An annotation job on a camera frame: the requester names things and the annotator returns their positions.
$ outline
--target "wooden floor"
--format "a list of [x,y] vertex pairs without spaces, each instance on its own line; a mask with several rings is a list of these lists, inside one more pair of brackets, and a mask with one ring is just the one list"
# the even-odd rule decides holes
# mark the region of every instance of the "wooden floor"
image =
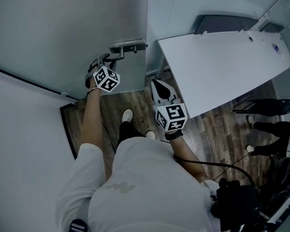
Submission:
[[[101,111],[103,122],[110,134],[113,144],[118,142],[119,125],[121,117],[126,109],[133,111],[133,124],[141,133],[148,130],[155,133],[157,140],[165,140],[164,132],[155,120],[155,113],[152,109],[150,92],[150,81],[154,77],[146,78],[144,91],[106,95],[101,97]],[[170,72],[165,72],[162,81],[167,82],[177,88]],[[247,105],[248,100],[275,98],[272,82],[269,81],[245,95],[234,99],[220,107],[217,107],[200,116],[189,119],[183,129],[184,138],[192,151],[201,161],[222,162],[233,164],[235,161],[247,154],[245,146],[250,144],[266,145],[274,142],[276,138],[265,132],[250,129],[246,122],[245,115],[237,115],[232,112],[233,106],[238,105],[241,109]],[[80,146],[81,124],[83,121],[85,101],[80,100],[75,106],[64,110],[68,131],[72,139],[73,146],[78,150]],[[278,117],[268,118],[254,115],[258,121],[277,122]],[[112,162],[114,152],[107,133],[104,131],[104,161],[106,176],[112,172]],[[268,157],[255,156],[245,157],[235,164],[247,171],[257,186],[264,185],[266,179],[263,177],[269,168]],[[206,172],[211,179],[216,178],[225,168],[215,166],[205,166]],[[221,177],[229,180],[238,179],[241,183],[248,184],[247,178],[239,171],[228,169]]]

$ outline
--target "desk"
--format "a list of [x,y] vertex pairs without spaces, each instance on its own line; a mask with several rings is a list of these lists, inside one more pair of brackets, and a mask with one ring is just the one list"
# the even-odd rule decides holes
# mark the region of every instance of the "desk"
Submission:
[[279,33],[185,35],[159,40],[159,45],[190,118],[249,92],[290,67],[290,53]]

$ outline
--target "bracelet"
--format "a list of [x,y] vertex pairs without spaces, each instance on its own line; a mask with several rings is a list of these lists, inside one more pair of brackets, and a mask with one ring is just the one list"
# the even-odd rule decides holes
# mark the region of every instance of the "bracelet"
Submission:
[[88,95],[90,94],[91,91],[94,91],[95,89],[97,89],[98,87],[93,87],[92,89],[88,90],[85,99],[87,100]]

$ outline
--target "black watch strap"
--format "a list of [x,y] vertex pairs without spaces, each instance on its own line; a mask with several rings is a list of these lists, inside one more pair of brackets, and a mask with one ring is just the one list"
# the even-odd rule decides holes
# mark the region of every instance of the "black watch strap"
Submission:
[[175,132],[173,134],[165,134],[164,136],[165,136],[166,140],[170,141],[170,140],[174,140],[174,139],[176,139],[176,138],[178,138],[178,137],[180,137],[182,135],[183,135],[182,130],[177,130],[177,132]]

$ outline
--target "person's foot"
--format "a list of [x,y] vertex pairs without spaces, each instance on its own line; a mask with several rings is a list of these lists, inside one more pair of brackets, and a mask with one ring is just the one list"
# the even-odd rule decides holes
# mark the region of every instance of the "person's foot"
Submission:
[[150,130],[146,133],[145,137],[150,139],[156,139],[154,132]]
[[131,122],[132,120],[132,117],[133,117],[133,112],[130,110],[130,109],[127,109],[124,114],[122,115],[122,121],[121,122]]
[[256,121],[254,120],[254,118],[251,115],[248,115],[247,116],[247,121],[250,124],[251,128],[254,129],[253,128],[253,125],[256,123]]
[[248,153],[252,153],[252,152],[254,152],[254,150],[255,150],[255,147],[253,147],[253,146],[251,146],[251,145],[247,145],[247,146],[246,146],[246,151],[247,151]]

